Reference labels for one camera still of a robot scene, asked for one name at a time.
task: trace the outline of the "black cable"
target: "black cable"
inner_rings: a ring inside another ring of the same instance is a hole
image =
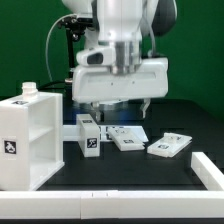
[[[55,88],[55,87],[52,87],[52,88],[44,88],[43,90],[62,90],[62,89],[65,89],[65,88]]]
[[[42,86],[39,86],[38,87],[38,90],[43,90],[43,89],[46,89],[47,87],[49,86],[53,86],[55,84],[65,84],[65,81],[62,81],[62,80],[58,80],[58,81],[54,81],[54,82],[49,82],[49,83],[46,83]]]
[[[75,68],[75,56],[73,51],[73,34],[70,29],[66,29],[66,37],[67,37],[67,44],[68,44],[68,61],[69,61],[69,78],[73,77],[73,69]]]

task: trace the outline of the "shelf compartment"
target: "shelf compartment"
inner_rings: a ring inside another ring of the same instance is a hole
[[[35,125],[31,127],[29,131],[29,142],[33,142],[37,140],[38,138],[46,135],[52,130],[53,130],[53,127],[51,126]]]

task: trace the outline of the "white box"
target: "white box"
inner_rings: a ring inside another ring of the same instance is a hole
[[[192,137],[175,133],[164,133],[164,137],[150,145],[147,152],[162,157],[174,157],[191,143]]]
[[[62,95],[0,102],[0,189],[36,190],[63,167]]]
[[[108,134],[113,139],[114,143],[120,151],[144,150],[144,143],[132,132],[130,128],[108,129]]]
[[[100,156],[100,128],[89,114],[78,114],[79,146],[84,157]]]

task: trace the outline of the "white frame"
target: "white frame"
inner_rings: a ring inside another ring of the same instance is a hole
[[[208,191],[0,192],[0,219],[224,218],[224,175],[201,152],[191,166]]]

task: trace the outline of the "small white box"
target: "small white box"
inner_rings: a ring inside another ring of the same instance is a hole
[[[78,141],[84,157],[100,156],[100,128],[89,114],[76,117],[80,139]]]
[[[108,134],[120,151],[144,150],[144,143],[132,132],[130,128],[109,128]]]
[[[175,133],[165,133],[164,137],[150,145],[147,152],[162,157],[173,157],[188,144],[192,137]]]

